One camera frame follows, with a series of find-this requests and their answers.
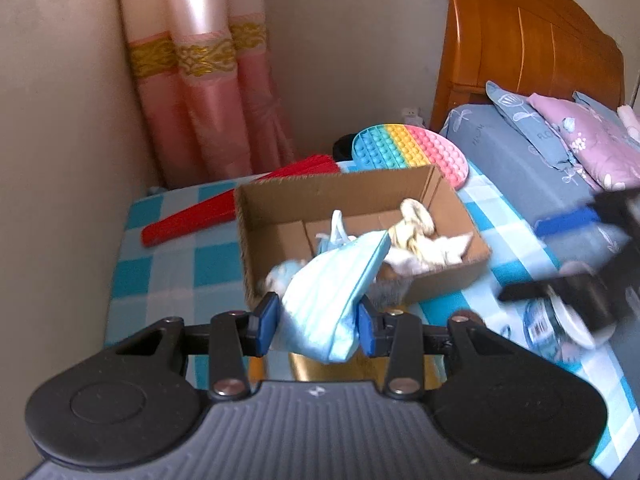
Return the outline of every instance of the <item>cardboard box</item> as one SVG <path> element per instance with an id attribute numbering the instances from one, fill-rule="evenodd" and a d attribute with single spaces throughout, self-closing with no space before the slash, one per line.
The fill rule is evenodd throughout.
<path id="1" fill-rule="evenodd" d="M 486 270 L 491 249 L 456 192 L 436 166 L 408 170 L 363 171 L 260 180 L 236 189 L 236 215 L 244 290 L 254 308 L 262 295 L 258 284 L 284 260 L 311 260 L 316 233 L 330 231 L 335 209 L 348 234 L 389 229 L 402 217 L 405 198 L 422 202 L 438 236 L 474 234 L 461 264 L 418 276 L 401 277 L 389 267 L 367 292 L 379 308 L 428 300 L 471 285 Z"/>

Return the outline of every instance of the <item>metal bolt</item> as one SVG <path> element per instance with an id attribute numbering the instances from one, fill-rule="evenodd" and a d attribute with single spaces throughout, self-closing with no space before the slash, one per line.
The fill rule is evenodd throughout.
<path id="1" fill-rule="evenodd" d="M 213 391 L 225 397 L 239 395 L 244 390 L 244 383 L 239 379 L 220 379 L 213 385 Z"/>
<path id="2" fill-rule="evenodd" d="M 411 377 L 398 377 L 392 379 L 389 389 L 398 395 L 411 395 L 420 389 L 420 383 Z"/>

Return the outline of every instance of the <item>headboard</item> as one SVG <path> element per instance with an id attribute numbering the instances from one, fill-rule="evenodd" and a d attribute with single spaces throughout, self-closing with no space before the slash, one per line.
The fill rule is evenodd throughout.
<path id="1" fill-rule="evenodd" d="M 623 71 L 616 42 L 573 0 L 449 0 L 430 129 L 456 106 L 489 102 L 489 79 L 524 95 L 578 90 L 615 109 Z"/>

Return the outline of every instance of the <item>curtain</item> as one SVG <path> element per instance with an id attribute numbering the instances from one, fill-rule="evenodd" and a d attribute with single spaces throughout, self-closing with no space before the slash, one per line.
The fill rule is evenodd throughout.
<path id="1" fill-rule="evenodd" d="M 169 187 L 273 171 L 293 148 L 271 79 L 264 0 L 121 0 Z"/>

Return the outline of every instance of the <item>beige wall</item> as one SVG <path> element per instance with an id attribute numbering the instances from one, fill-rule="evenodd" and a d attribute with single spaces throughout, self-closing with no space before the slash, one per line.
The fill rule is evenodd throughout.
<path id="1" fill-rule="evenodd" d="M 100 348 L 127 208 L 155 181 L 117 0 L 0 0 L 0 477 L 24 402 Z"/>
<path id="2" fill-rule="evenodd" d="M 620 44 L 626 95 L 640 70 L 640 0 L 576 0 Z M 447 0 L 266 0 L 276 83 L 303 153 L 399 120 L 428 123 Z"/>

